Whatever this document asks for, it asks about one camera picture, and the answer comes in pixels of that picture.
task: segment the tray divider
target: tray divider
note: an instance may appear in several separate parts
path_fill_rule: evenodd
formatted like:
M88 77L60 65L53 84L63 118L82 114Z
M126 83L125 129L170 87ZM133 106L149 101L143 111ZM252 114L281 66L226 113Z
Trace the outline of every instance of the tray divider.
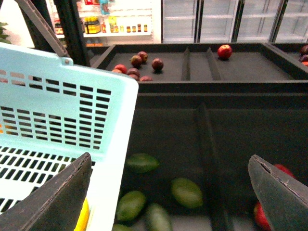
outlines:
M187 47L184 51L183 66L182 66L182 77L181 81L191 80L191 62L190 62L190 51Z
M301 64L299 61L294 60L293 57L289 56L287 53L275 47L274 45L269 43L262 43L260 46L260 53L267 59L271 60L274 64L279 66L294 79L308 79L308 71L306 66Z
M221 74L219 72L219 68L215 61L215 57L212 52L212 49L210 47L207 49L206 56L207 56L208 64L210 66L210 70L212 72L213 80L216 80L216 81L221 80Z
M204 103L197 109L197 125L200 135L201 153L203 155L206 179L206 197L208 202L208 212L210 215L213 231L234 231L234 227L224 204L221 192L223 180L219 175L219 160L215 144L215 138L210 121L209 111Z
M101 70L105 70L111 60L116 55L116 46L110 46L97 60L93 65L91 65L92 68L98 68Z

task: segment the plum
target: plum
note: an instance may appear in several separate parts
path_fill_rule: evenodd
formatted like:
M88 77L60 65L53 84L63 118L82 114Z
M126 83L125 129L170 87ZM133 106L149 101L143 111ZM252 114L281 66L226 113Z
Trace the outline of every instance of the plum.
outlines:
M139 55L134 55L133 57L131 57L130 63L133 67L139 68L142 64L142 58Z
M143 63L146 63L148 60L148 54L145 51L140 51L137 55L141 57Z
M137 68L128 69L127 74L128 75L136 75L136 76L140 77L140 72Z
M159 72L164 67L164 62L160 58L155 58L152 61L152 67L156 72Z

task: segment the light blue plastic basket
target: light blue plastic basket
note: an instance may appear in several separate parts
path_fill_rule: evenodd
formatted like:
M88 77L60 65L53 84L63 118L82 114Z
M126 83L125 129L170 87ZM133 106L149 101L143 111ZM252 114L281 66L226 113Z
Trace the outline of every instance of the light blue plastic basket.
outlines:
M0 213L89 152L88 230L111 230L138 83L54 53L0 54Z

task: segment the glass door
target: glass door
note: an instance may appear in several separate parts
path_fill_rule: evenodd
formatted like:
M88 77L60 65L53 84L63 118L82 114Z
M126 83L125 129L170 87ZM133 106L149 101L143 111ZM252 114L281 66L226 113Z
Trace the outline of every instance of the glass door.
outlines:
M307 42L308 0L289 0L275 42Z
M230 42L238 0L205 0L200 42Z
M246 0L237 42L268 42L280 0Z
M193 43L197 2L163 1L163 43Z

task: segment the green fruit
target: green fruit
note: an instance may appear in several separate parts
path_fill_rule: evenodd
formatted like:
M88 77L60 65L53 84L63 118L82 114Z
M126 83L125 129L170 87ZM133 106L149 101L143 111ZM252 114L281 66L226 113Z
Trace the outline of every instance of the green fruit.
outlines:
M126 160L126 166L135 173L145 173L156 169L159 162L146 153L137 153Z
M139 191L130 191L119 201L116 208L116 218L119 221L133 220L138 216L146 202L145 195Z
M133 230L125 225L113 225L111 231L133 231Z
M186 208L197 208L203 204L203 196L199 186L189 179L174 179L171 192L178 203Z
M172 231L168 212L156 203L146 210L146 226L148 231Z

